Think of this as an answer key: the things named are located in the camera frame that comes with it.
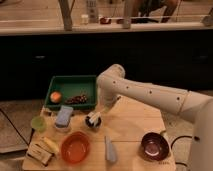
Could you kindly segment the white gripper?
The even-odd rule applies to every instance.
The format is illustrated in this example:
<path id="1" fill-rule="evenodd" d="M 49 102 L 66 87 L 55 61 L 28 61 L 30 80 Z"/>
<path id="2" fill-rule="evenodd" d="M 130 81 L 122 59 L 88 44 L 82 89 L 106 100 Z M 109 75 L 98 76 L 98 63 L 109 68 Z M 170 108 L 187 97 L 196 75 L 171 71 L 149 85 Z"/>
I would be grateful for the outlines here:
<path id="1" fill-rule="evenodd" d="M 111 93 L 105 90 L 99 92 L 99 102 L 103 112 L 108 112 L 119 99 L 120 97 L 116 93 Z"/>

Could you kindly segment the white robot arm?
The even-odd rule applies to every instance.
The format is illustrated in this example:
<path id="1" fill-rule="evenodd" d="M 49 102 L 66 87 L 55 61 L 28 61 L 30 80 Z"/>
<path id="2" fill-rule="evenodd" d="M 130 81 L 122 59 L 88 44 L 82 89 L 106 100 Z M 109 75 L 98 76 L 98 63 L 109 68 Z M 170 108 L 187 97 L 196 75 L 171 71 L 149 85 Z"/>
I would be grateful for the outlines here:
<path id="1" fill-rule="evenodd" d="M 103 71 L 97 77 L 97 84 L 100 102 L 106 106 L 113 106 L 117 95 L 123 95 L 191 122 L 194 131 L 187 169 L 213 171 L 213 96 L 128 80 L 119 64 Z"/>

